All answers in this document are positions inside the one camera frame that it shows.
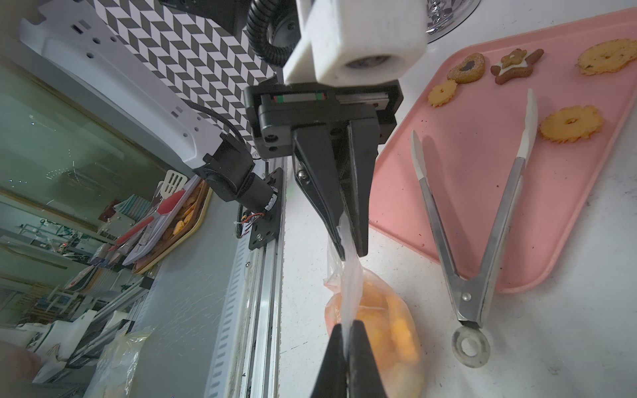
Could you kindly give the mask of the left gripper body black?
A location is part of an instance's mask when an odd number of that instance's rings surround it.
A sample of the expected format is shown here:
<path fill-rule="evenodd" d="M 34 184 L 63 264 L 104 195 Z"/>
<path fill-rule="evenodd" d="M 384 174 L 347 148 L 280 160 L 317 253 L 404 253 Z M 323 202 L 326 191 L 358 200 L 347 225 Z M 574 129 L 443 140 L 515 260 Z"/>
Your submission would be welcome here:
<path fill-rule="evenodd" d="M 336 138 L 355 119 L 376 120 L 380 129 L 377 144 L 386 144 L 397 126 L 396 112 L 402 101 L 398 81 L 351 87 L 265 81 L 243 91 L 254 146 L 263 159 L 290 156 L 295 129 L 324 125 L 328 135 Z"/>

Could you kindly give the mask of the pink plastic tray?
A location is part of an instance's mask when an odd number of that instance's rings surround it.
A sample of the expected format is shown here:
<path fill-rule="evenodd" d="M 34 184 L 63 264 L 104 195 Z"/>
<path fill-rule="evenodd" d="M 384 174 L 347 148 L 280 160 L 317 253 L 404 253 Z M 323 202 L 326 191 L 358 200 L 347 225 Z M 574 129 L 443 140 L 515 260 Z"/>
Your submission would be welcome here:
<path fill-rule="evenodd" d="M 515 49 L 544 52 L 527 78 L 498 85 L 485 75 L 462 85 L 450 103 L 438 108 L 421 96 L 378 157 L 370 226 L 421 255 L 437 257 L 411 157 L 411 136 L 418 134 L 433 163 L 428 177 L 457 269 L 466 278 L 475 276 L 519 150 L 527 92 L 535 93 L 541 118 L 592 105 L 605 121 L 598 133 L 570 144 L 538 139 L 525 169 L 496 290 L 515 294 L 540 285 L 557 263 L 636 101 L 635 64 L 584 76 L 577 60 L 598 43 L 635 36 L 636 11 L 630 8 L 484 42 L 450 56 L 433 85 L 473 53 L 494 64 Z"/>

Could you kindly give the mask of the yellow cookies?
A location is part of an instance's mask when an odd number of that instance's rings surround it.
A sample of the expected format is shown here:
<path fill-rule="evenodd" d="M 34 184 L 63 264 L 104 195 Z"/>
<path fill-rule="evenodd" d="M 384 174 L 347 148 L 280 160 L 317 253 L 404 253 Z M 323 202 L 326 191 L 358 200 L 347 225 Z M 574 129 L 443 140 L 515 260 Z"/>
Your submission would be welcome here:
<path fill-rule="evenodd" d="M 387 395 L 418 397 L 425 366 L 413 317 L 392 287 L 368 270 L 356 319 L 365 325 Z"/>

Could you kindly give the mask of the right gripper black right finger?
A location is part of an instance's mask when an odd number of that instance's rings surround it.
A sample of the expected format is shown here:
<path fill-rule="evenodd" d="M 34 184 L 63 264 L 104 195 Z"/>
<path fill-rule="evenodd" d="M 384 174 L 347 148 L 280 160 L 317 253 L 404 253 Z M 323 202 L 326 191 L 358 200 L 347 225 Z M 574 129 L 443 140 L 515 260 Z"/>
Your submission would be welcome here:
<path fill-rule="evenodd" d="M 387 398 L 365 325 L 354 320 L 348 336 L 348 396 Z"/>

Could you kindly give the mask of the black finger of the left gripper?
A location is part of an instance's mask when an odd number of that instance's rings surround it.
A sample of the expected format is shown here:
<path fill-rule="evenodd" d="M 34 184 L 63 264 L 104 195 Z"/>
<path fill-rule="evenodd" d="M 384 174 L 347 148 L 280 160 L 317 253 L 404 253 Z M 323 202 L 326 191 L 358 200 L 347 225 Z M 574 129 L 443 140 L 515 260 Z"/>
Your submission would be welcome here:
<path fill-rule="evenodd" d="M 295 180 L 325 224 L 340 260 L 345 260 L 338 232 L 343 198 L 328 130 L 324 125 L 298 128 L 292 134 L 292 144 L 296 165 L 300 167 Z"/>
<path fill-rule="evenodd" d="M 359 257 L 368 254 L 369 200 L 379 137 L 380 128 L 376 119 L 355 119 L 349 122 L 350 183 L 346 199 L 353 241 Z"/>

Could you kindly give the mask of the star iced cookie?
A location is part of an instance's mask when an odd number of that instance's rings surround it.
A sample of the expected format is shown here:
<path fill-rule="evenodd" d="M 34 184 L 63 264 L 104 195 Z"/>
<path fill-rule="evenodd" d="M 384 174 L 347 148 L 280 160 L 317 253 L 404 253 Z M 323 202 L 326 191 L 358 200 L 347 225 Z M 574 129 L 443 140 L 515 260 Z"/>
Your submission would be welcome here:
<path fill-rule="evenodd" d="M 490 72 L 495 76 L 495 83 L 502 86 L 513 79 L 531 76 L 534 72 L 535 64 L 543 55 L 543 49 L 537 49 L 529 53 L 527 50 L 517 48 L 492 65 Z"/>

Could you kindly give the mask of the clear resealable bag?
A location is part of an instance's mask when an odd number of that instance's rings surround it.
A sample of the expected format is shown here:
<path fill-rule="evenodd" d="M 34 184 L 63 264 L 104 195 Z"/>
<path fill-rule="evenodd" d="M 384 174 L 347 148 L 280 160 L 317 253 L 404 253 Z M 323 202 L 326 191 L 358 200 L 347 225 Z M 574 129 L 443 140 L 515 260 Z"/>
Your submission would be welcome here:
<path fill-rule="evenodd" d="M 333 292 L 325 307 L 328 332 L 353 320 L 363 322 L 383 387 L 390 397 L 418 397 L 425 384 L 421 341 L 404 300 L 358 258 L 350 220 L 338 220 L 337 242 L 328 246 L 328 277 L 323 285 Z"/>

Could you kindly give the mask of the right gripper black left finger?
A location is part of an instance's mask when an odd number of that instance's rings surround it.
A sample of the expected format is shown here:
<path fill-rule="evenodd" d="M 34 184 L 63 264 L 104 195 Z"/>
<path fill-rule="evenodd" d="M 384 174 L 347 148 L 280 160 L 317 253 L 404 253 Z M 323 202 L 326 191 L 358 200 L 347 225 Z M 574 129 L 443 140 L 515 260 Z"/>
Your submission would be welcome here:
<path fill-rule="evenodd" d="M 333 327 L 311 398 L 346 398 L 348 365 L 343 353 L 343 328 Z"/>

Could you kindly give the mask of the heart chocolate cookie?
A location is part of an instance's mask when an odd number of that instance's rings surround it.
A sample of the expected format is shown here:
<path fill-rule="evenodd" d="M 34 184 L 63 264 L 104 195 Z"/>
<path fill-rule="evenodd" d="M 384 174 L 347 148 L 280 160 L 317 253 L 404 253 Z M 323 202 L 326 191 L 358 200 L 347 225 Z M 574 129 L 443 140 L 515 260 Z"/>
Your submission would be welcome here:
<path fill-rule="evenodd" d="M 481 79 L 486 70 L 486 59 L 481 53 L 467 56 L 459 65 L 452 68 L 447 79 L 457 84 L 469 84 Z"/>

